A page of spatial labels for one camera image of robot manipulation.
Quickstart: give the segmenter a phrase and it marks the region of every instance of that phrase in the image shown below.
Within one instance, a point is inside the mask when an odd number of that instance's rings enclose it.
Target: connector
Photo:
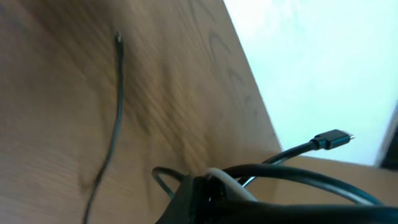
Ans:
[[[349,143],[349,141],[354,137],[355,136],[350,133],[334,129],[316,135],[313,139],[311,139],[311,142],[317,146],[317,149],[329,150]]]

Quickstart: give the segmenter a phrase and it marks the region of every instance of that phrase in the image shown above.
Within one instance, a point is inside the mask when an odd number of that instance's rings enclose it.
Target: wood grain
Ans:
[[[0,29],[2,223],[81,222],[116,116],[116,30],[123,124],[91,223],[154,223],[170,200],[155,166],[280,151],[222,1],[2,0]]]

